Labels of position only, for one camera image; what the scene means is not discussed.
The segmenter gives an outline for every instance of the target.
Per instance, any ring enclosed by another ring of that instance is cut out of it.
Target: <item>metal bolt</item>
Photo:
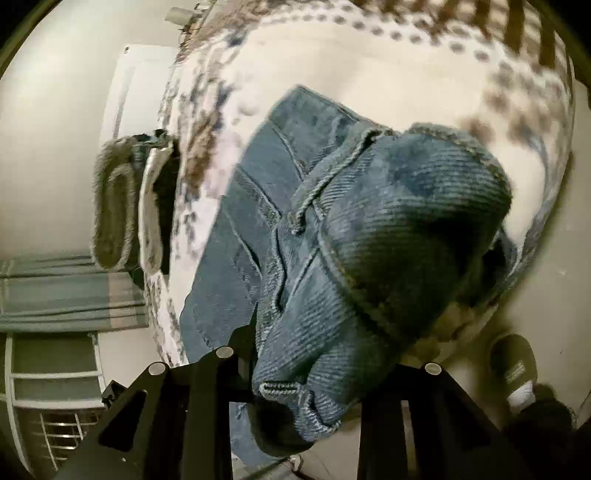
[[[234,350],[232,350],[232,347],[229,346],[221,346],[216,350],[216,355],[219,358],[230,358],[232,355],[234,355]]]
[[[154,362],[152,365],[148,367],[148,372],[150,375],[161,375],[166,371],[166,365],[162,362]]]
[[[443,369],[441,368],[441,365],[436,364],[435,362],[429,362],[425,365],[425,372],[429,375],[439,375],[442,371]]]

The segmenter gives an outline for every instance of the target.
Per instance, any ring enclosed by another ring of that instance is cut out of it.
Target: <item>blue denim jeans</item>
[[[510,203],[501,166],[465,132],[398,134],[297,87],[221,202],[180,318],[188,358],[224,345],[258,303],[252,387],[289,423],[263,414],[262,428],[295,430],[294,451],[327,436],[451,301],[491,293],[464,280],[486,269]],[[233,405],[233,451],[273,459],[251,427]]]

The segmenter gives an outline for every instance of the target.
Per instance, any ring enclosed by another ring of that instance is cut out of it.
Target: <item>black metal frame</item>
[[[231,480],[228,402],[254,400],[254,323],[236,329],[228,347],[183,367],[152,364],[128,389],[111,384],[103,395],[109,410],[56,479]],[[532,478],[455,380],[427,364],[396,367],[363,401],[358,480],[409,478],[402,400],[410,408],[421,479]],[[5,465],[16,472],[10,478],[30,479],[14,461]]]

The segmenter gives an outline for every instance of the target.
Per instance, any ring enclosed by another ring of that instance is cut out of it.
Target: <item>floor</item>
[[[480,336],[444,367],[497,424],[508,412],[486,367],[491,340],[510,329],[534,350],[539,382],[578,413],[591,390],[591,111],[587,92],[575,85],[573,155],[537,257]],[[357,476],[360,422],[302,454],[302,472],[317,480]]]

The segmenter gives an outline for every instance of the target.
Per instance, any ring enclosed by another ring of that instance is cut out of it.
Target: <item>towel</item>
[[[165,130],[107,142],[95,164],[95,220],[90,247],[105,270],[136,270],[139,263],[138,201],[150,150],[166,148]]]

